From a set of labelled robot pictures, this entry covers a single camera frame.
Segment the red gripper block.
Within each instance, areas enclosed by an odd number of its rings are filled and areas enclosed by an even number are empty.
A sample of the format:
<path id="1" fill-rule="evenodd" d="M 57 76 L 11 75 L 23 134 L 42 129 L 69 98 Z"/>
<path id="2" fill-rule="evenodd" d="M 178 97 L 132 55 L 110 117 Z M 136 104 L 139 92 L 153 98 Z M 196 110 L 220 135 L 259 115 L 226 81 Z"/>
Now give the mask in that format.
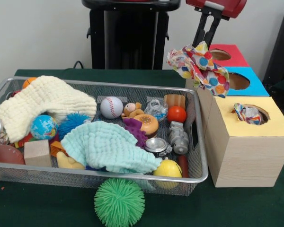
<path id="1" fill-rule="evenodd" d="M 244 9 L 247 0 L 186 0 L 186 4 L 195 7 L 196 10 L 214 9 L 221 12 L 222 16 L 236 18 Z M 210 46 L 215 35 L 216 29 L 220 23 L 220 18 L 214 17 L 210 29 L 205 33 L 205 24 L 208 14 L 202 13 L 199 25 L 195 34 L 192 46 L 197 47 L 200 42 L 205 41 Z"/>

